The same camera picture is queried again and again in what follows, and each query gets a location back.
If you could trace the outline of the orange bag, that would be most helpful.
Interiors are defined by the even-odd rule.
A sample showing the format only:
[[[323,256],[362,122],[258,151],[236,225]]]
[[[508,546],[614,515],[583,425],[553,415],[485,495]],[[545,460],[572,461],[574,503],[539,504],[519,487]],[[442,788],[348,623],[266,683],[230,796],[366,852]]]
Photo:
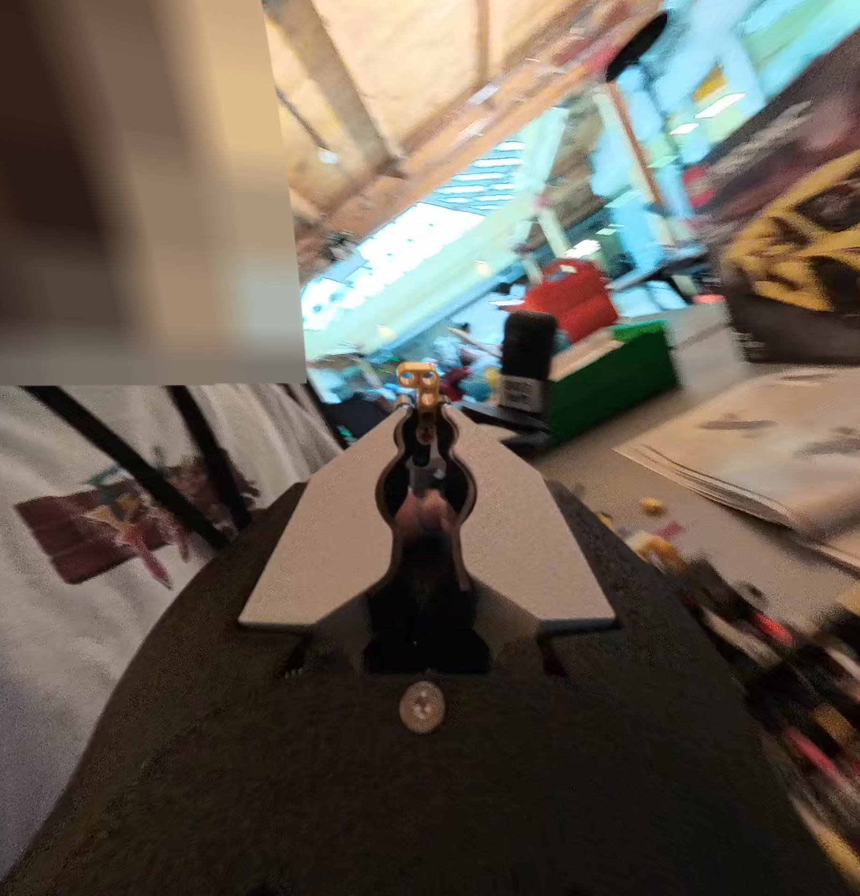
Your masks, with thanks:
[[[573,345],[619,319],[608,279],[586,260],[555,259],[541,270],[541,280],[530,287],[521,311],[550,315],[558,331]]]

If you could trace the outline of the lego car model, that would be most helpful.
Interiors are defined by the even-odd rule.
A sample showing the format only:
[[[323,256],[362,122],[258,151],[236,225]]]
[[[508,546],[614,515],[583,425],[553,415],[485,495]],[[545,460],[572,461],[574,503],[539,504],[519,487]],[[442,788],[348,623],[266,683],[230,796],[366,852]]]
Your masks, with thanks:
[[[597,518],[680,586],[690,615],[733,669],[795,811],[860,894],[860,593],[805,632],[775,617],[748,583],[682,554],[658,532]]]

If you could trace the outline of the person's left hand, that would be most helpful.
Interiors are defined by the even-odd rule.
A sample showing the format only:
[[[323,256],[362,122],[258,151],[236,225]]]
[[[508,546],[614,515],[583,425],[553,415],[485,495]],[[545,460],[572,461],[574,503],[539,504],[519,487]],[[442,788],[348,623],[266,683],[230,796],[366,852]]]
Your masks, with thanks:
[[[457,514],[438,488],[418,494],[408,490],[394,516],[394,530],[405,543],[448,536],[454,529]]]

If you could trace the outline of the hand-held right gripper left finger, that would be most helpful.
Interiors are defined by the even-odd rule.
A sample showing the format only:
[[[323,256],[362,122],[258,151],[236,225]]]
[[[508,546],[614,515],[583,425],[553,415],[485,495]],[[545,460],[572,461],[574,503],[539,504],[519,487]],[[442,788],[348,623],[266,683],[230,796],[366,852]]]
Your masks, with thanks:
[[[400,558],[382,484],[403,455],[398,436],[412,410],[397,408],[311,476],[238,616],[242,627],[311,636],[364,665],[369,597]]]

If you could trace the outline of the lego instruction booklet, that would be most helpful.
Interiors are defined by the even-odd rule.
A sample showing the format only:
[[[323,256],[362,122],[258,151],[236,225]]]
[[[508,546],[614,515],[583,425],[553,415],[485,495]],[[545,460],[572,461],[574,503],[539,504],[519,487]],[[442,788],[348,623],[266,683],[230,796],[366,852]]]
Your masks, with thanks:
[[[860,571],[860,366],[748,379],[617,451]]]

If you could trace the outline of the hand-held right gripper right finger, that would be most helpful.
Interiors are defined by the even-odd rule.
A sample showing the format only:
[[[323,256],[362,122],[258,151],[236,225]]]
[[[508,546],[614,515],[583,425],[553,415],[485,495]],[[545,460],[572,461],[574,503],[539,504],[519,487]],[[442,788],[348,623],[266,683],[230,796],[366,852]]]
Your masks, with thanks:
[[[440,410],[438,435],[458,581],[491,659],[614,627],[615,610],[543,476],[452,405]]]

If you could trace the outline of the paper sheets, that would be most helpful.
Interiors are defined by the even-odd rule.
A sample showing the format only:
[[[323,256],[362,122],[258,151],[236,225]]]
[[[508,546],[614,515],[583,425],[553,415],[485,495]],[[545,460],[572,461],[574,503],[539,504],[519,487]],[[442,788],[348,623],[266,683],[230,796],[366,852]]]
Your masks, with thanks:
[[[614,338],[611,329],[602,329],[584,340],[556,353],[551,360],[549,381],[557,383],[604,356],[621,349],[622,342]]]

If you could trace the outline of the green plastic bin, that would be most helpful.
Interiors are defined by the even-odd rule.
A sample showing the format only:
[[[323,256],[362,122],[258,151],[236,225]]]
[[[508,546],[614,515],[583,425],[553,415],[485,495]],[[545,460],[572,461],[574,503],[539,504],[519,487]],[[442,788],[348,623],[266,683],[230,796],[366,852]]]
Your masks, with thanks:
[[[614,338],[624,346],[551,384],[549,445],[560,446],[648,401],[677,390],[666,319],[617,324]]]

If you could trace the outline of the lego set box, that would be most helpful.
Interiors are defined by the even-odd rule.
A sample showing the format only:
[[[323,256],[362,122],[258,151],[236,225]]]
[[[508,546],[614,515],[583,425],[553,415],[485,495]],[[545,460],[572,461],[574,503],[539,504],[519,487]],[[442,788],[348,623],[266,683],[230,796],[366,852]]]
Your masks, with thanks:
[[[692,173],[745,360],[860,365],[860,27]]]

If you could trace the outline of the black floor lamp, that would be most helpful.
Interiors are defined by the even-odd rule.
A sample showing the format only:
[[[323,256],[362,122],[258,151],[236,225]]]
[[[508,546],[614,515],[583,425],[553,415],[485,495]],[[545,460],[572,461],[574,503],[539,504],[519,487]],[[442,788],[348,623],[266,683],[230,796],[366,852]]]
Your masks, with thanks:
[[[629,39],[608,63],[604,82],[614,84],[627,70],[637,66],[642,57],[658,42],[669,23],[669,12],[664,10]]]

